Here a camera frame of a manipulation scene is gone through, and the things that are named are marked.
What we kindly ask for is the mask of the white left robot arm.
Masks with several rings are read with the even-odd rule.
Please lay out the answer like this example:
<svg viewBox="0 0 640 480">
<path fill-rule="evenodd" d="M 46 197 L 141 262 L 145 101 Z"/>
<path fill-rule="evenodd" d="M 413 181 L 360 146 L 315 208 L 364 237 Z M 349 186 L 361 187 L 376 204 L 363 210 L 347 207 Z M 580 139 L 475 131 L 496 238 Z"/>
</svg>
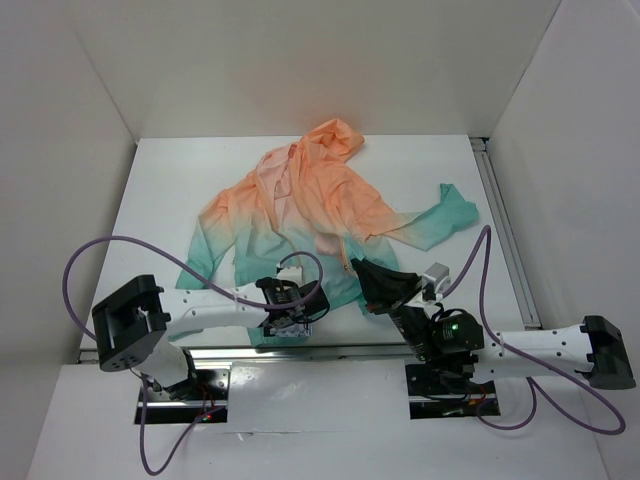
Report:
<svg viewBox="0 0 640 480">
<path fill-rule="evenodd" d="M 329 311 L 319 282 L 262 278 L 233 289 L 163 289 L 139 275 L 92 309 L 100 369 L 148 366 L 148 358 L 177 335 L 221 327 L 281 330 L 306 327 Z"/>
</svg>

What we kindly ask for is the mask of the orange and teal jacket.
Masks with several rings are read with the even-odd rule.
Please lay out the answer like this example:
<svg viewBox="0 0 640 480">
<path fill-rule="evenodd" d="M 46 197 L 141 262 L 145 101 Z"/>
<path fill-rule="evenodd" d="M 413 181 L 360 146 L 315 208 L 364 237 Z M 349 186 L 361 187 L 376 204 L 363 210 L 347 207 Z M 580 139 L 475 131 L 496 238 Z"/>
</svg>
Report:
<svg viewBox="0 0 640 480">
<path fill-rule="evenodd" d="M 274 272 L 277 261 L 298 251 L 296 264 L 315 274 L 332 309 L 365 299 L 354 258 L 396 270 L 392 240 L 427 251 L 479 219 L 476 205 L 452 184 L 440 187 L 431 208 L 400 213 L 348 166 L 363 136 L 340 119 L 266 153 L 241 181 L 220 191 L 200 212 L 179 289 L 201 289 L 226 252 L 234 250 L 234 279 L 242 286 Z"/>
</svg>

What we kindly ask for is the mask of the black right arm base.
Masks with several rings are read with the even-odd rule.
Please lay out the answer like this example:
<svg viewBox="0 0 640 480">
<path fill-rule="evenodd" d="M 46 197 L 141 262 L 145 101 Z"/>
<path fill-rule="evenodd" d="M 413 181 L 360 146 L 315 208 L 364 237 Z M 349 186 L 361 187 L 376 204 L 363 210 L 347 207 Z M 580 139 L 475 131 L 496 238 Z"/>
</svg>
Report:
<svg viewBox="0 0 640 480">
<path fill-rule="evenodd" d="M 481 405 L 483 414 L 500 415 L 493 382 L 441 378 L 423 364 L 406 364 L 405 374 L 411 420 L 475 417 Z"/>
</svg>

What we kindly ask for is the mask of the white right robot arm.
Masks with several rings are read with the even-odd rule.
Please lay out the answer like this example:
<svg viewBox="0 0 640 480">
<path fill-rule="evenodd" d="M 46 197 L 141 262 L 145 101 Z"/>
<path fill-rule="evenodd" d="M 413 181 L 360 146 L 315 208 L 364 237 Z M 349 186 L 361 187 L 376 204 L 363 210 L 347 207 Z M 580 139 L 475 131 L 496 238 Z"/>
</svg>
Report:
<svg viewBox="0 0 640 480">
<path fill-rule="evenodd" d="M 442 301 L 448 267 L 402 273 L 353 260 L 369 313 L 388 316 L 417 361 L 441 388 L 460 391 L 469 381 L 566 374 L 599 390 L 636 386 L 621 331 L 602 316 L 553 330 L 489 332 L 464 309 Z"/>
</svg>

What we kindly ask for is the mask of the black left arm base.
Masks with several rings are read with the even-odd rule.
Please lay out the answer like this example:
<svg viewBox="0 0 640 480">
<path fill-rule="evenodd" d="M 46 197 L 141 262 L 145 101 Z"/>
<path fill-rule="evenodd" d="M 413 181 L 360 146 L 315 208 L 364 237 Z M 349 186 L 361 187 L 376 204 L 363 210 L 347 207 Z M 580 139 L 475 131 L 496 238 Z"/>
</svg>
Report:
<svg viewBox="0 0 640 480">
<path fill-rule="evenodd" d="M 170 393 L 151 377 L 148 388 L 140 388 L 134 423 L 142 420 L 143 396 L 147 395 L 145 423 L 187 425 L 199 418 L 201 424 L 222 424 L 228 419 L 231 380 L 229 363 L 214 361 L 196 364 L 193 379 L 178 393 Z"/>
</svg>

